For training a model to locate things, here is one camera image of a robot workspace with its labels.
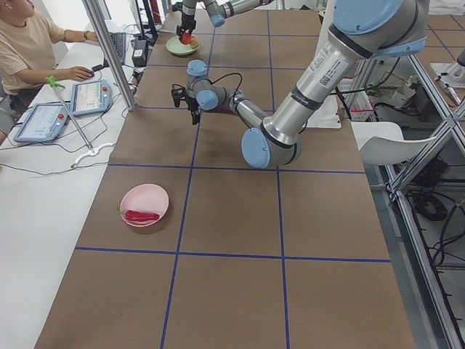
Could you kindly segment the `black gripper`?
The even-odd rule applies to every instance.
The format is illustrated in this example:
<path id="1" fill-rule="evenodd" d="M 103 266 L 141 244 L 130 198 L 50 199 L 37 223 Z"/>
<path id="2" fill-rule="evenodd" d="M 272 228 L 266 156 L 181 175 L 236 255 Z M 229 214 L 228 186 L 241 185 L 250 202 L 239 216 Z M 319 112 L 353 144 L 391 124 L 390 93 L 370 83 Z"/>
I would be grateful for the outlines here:
<path id="1" fill-rule="evenodd" d="M 196 27 L 195 15 L 182 13 L 182 24 L 177 26 L 177 35 L 181 39 L 190 38 Z"/>
<path id="2" fill-rule="evenodd" d="M 199 113 L 199 104 L 194 97 L 186 96 L 185 102 L 187 104 L 187 109 L 191 112 L 192 125 L 199 124 L 201 120 L 201 114 Z"/>

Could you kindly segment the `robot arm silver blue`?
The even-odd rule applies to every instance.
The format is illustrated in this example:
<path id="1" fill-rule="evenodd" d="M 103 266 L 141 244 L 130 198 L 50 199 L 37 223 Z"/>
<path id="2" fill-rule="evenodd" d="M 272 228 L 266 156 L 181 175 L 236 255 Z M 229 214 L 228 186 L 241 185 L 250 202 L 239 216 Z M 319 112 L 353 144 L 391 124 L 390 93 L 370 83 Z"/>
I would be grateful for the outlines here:
<path id="1" fill-rule="evenodd" d="M 428 1 L 335 1 L 325 15 L 331 19 L 326 43 L 271 116 L 239 89 L 214 86 L 205 62 L 187 65 L 188 99 L 204 111 L 226 108 L 248 126 L 241 151 L 251 167 L 279 167 L 299 157 L 299 132 L 354 63 L 412 55 L 426 43 Z"/>
<path id="2" fill-rule="evenodd" d="M 217 1 L 197 1 L 183 0 L 174 4 L 171 9 L 173 12 L 181 12 L 181 24 L 177 26 L 177 36 L 180 41 L 191 37 L 196 28 L 195 13 L 197 4 L 202 3 L 207 11 L 211 24 L 218 28 L 225 24 L 227 18 L 248 12 L 257 7 L 271 4 L 272 1 L 266 0 L 234 0 L 226 1 L 224 4 L 218 4 Z"/>

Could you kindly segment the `person right hand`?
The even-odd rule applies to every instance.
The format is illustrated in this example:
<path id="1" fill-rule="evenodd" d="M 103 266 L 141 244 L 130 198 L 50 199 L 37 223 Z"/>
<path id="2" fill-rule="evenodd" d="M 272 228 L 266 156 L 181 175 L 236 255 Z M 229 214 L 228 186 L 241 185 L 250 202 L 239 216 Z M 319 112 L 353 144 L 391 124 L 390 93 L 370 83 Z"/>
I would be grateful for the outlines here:
<path id="1" fill-rule="evenodd" d="M 73 81 L 86 81 L 94 77 L 94 71 L 82 66 L 75 66 L 70 69 L 69 79 Z"/>

